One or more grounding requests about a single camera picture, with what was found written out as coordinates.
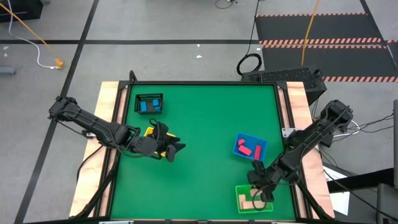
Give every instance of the red block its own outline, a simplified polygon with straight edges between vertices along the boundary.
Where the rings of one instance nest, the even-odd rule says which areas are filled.
[[[244,139],[239,139],[238,140],[238,145],[242,145],[244,143]]]
[[[257,145],[256,146],[256,151],[254,152],[254,159],[255,160],[260,160],[260,155],[261,155],[261,146]]]
[[[247,156],[250,156],[250,154],[251,154],[251,150],[244,146],[239,146],[238,150]]]

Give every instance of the green tabletop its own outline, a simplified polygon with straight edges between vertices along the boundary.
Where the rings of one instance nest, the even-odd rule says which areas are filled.
[[[162,114],[134,112],[136,94],[163,93]],[[272,85],[134,85],[126,124],[144,134],[149,118],[187,146],[169,163],[122,156],[113,219],[294,220],[290,187],[279,185],[273,212],[239,214],[235,186],[248,184],[251,161],[233,154],[238,133],[268,141],[264,164],[282,152]]]

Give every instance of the wooden board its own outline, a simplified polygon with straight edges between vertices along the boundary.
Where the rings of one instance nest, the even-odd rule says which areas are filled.
[[[290,105],[292,107],[293,119],[295,127],[299,129],[305,129],[307,126],[312,124],[312,118],[310,114],[310,109],[307,103],[307,97],[305,95],[305,90],[303,83],[301,82],[288,82],[288,94],[290,99]],[[95,110],[95,115],[100,118],[111,121],[113,115],[113,109],[115,106],[116,94],[118,91],[118,82],[103,82],[101,90],[99,92],[97,107]],[[121,106],[118,111],[118,122],[121,121],[123,108],[124,108],[124,98],[126,97],[126,89],[122,92]],[[284,102],[283,91],[279,90],[279,97],[282,106],[282,116],[284,117],[285,126],[289,126],[289,121],[287,119],[286,105]],[[98,148],[98,142],[96,139],[88,140],[85,158],[89,156],[96,148]],[[101,150],[97,155],[91,158],[87,164],[82,168],[80,173],[80,179],[77,183],[75,197],[73,199],[70,215],[76,215],[80,212],[87,202],[91,199],[92,195],[95,193],[100,182],[100,175],[102,170],[102,165],[104,161],[105,150]],[[334,217],[333,207],[331,205],[330,195],[328,187],[326,184],[326,178],[323,173],[323,164],[317,149],[313,149],[309,152],[303,159],[303,169],[305,174],[305,179],[307,182],[307,187],[317,202],[323,207],[323,209],[330,216]],[[108,201],[107,190],[103,195],[103,203],[100,210],[100,215],[105,214],[106,202]],[[303,196],[299,189],[297,188],[298,205],[300,210],[300,216],[306,217],[305,205],[303,202]]]

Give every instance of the gray floor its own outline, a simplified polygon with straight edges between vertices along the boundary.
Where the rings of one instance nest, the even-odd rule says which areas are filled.
[[[316,0],[266,0],[261,14],[311,13]],[[40,20],[28,21],[45,39],[77,40],[93,0],[52,0]],[[99,1],[88,39],[174,40],[248,39],[254,0],[240,0],[219,10],[215,0],[113,0]],[[398,39],[396,1],[368,0],[385,39]],[[363,12],[357,0],[322,0],[319,13]],[[33,37],[19,24],[15,35]],[[7,24],[0,24],[0,39],[11,39]],[[44,46],[40,61],[53,64]],[[48,70],[36,63],[31,45],[0,45],[0,66],[13,66],[14,76],[0,77],[0,220],[12,223],[21,203],[49,126],[47,110],[60,93],[76,45],[55,45],[67,61],[64,70]],[[69,94],[93,112],[102,81],[125,80],[133,69],[140,80],[239,80],[236,64],[247,45],[85,45]],[[249,70],[255,62],[244,66]],[[392,113],[398,98],[396,83],[327,83],[317,111],[332,99],[351,105],[354,120],[367,123]],[[390,121],[375,125],[377,129]],[[25,222],[67,218],[75,190],[75,175],[86,141],[59,126],[54,134],[43,171]],[[328,152],[339,166],[365,173],[392,165],[392,130],[360,133],[336,142]]]

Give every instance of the yellow block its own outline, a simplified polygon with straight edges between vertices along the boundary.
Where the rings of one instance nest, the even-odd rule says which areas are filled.
[[[152,134],[153,132],[154,132],[154,128],[148,127],[147,130],[145,131],[144,136],[148,136],[148,134]],[[170,133],[166,133],[166,134],[167,134],[168,136],[175,137],[174,134],[170,134]],[[165,156],[166,156],[166,152],[163,152],[163,153],[161,154],[161,156],[165,157]]]

